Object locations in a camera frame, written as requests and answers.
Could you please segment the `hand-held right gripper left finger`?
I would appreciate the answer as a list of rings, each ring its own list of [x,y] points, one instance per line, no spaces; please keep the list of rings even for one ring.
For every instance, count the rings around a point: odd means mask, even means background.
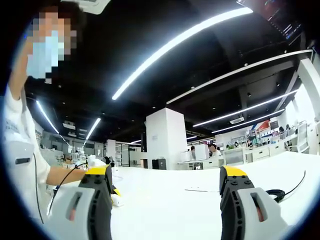
[[[62,183],[52,199],[46,229],[53,240],[111,240],[111,166],[91,167],[79,182]]]

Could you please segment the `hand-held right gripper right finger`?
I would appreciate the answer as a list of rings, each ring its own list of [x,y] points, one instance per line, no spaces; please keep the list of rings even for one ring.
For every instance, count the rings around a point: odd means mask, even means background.
[[[271,240],[286,232],[278,203],[241,169],[220,168],[219,194],[222,240]]]

